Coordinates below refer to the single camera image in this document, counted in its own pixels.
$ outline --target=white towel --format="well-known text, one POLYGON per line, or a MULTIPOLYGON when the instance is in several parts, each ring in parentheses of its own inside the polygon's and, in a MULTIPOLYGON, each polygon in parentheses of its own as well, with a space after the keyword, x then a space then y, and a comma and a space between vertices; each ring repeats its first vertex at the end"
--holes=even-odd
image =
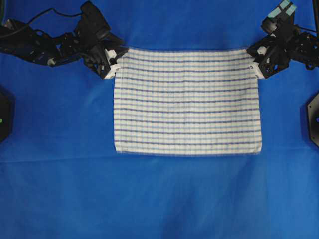
POLYGON ((118 153, 256 154, 262 137, 258 77, 245 49, 146 51, 118 60, 118 153))

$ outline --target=cloth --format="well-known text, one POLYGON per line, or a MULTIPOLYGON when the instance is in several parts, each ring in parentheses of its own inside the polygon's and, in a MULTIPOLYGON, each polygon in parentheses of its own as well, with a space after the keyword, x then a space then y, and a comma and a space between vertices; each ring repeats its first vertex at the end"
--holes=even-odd
POLYGON ((117 152, 252 154, 261 150, 258 78, 245 49, 130 49, 114 88, 117 152))

